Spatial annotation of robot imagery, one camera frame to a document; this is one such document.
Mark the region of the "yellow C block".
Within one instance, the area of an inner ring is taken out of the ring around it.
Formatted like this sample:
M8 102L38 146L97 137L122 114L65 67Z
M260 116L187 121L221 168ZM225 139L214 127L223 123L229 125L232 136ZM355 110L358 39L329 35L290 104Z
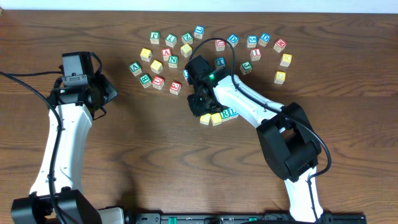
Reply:
M200 116L200 123L204 125L209 125L211 120L211 114L207 113Z

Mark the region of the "green R block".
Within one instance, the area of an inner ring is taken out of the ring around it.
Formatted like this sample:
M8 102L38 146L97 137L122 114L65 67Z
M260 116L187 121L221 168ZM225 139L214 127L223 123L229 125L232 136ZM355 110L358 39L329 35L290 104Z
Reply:
M220 116L221 116L222 122L225 122L225 121L228 121L231 119L228 109L221 111Z

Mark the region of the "yellow O block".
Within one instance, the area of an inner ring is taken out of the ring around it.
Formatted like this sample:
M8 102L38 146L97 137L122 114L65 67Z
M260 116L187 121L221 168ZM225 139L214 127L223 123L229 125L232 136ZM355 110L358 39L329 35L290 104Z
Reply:
M217 126L222 123L222 117L220 113L215 113L211 115L211 122L213 126Z

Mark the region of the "blue L block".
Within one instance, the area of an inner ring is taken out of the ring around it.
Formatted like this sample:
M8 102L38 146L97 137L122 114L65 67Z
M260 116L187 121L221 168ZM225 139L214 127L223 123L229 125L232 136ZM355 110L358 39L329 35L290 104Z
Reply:
M239 113L238 112L236 112L234 109L232 109L232 108L228 108L228 113L229 113L229 117L231 118L231 119L235 119L235 118L237 118L238 116L239 116Z

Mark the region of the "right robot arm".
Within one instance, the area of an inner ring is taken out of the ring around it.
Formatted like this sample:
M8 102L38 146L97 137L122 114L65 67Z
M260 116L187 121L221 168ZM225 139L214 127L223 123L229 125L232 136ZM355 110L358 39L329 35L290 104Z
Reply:
M194 93L187 100L194 116L236 112L256 129L261 150L273 173L285 182L290 215L296 222L316 223L323 214L315 177L318 155L326 145L303 108L269 100L246 86L227 68L214 69L202 57L185 66Z

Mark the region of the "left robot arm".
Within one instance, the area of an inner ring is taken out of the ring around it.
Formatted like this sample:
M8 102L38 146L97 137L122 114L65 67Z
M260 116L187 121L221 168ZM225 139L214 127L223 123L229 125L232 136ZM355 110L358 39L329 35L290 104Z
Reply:
M49 136L39 174L28 197L15 199L14 223L128 223L122 207L96 209L82 193L81 173L86 138L97 110L104 110L117 92L102 69L95 69L93 52L62 55L50 95Z

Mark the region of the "yellow S block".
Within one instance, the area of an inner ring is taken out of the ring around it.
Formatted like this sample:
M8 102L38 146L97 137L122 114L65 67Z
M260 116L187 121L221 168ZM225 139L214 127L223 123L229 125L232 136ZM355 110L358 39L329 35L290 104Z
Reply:
M189 56L191 56L193 49L189 44L184 44L183 46L181 46L180 48L181 54L187 58Z

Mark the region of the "red U block upper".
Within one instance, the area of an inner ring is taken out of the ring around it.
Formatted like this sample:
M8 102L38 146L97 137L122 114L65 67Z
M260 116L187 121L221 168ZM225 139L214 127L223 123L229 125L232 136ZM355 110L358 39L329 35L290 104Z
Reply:
M221 39L215 40L215 49L216 49L217 52L224 51L225 47L226 47L226 42L225 41L223 41Z

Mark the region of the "green L block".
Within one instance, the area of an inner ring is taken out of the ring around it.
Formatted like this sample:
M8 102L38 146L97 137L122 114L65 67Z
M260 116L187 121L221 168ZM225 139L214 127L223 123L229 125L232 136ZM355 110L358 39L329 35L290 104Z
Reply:
M174 48L177 43L177 37L173 34L168 34L165 38L165 44L171 48Z

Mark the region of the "green J block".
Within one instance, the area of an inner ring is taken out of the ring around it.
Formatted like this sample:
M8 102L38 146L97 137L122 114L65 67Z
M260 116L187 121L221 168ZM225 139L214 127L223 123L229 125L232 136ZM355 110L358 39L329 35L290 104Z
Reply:
M246 75L252 71L252 64L249 61L243 62L240 65L240 71L243 75Z

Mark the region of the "blue D block left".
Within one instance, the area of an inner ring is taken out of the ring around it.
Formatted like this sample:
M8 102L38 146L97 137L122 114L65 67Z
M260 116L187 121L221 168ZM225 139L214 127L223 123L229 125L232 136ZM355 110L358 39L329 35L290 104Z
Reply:
M235 48L235 46L238 44L239 42L239 37L236 34L231 34L227 41L233 46L233 48Z

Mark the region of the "yellow block far left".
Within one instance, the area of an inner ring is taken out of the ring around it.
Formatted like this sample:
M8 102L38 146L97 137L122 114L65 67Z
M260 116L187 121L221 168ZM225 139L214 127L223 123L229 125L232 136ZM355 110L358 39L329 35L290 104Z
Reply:
M150 62L152 58L152 51L150 49L142 48L140 52L141 60Z

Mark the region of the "green A block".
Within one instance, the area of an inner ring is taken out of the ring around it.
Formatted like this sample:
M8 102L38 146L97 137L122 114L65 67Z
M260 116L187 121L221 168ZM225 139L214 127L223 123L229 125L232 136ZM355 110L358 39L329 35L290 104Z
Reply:
M129 69L135 77L142 73L142 68L138 62L133 62L130 64Z

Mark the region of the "blue 5 block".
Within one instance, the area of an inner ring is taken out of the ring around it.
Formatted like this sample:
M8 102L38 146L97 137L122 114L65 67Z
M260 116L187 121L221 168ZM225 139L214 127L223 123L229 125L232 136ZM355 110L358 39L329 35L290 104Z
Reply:
M249 35L247 38L247 48L255 48L257 45L257 36L256 35Z

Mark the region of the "yellow K block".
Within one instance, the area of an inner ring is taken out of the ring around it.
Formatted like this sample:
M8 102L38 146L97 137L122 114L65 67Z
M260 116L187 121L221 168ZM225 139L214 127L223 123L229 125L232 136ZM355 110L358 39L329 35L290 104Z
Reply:
M280 60L280 66L282 66L282 67L289 67L289 65L291 64L291 62L292 62L292 55L291 55L291 54L283 53L283 54L282 54L282 57L281 57L281 60Z

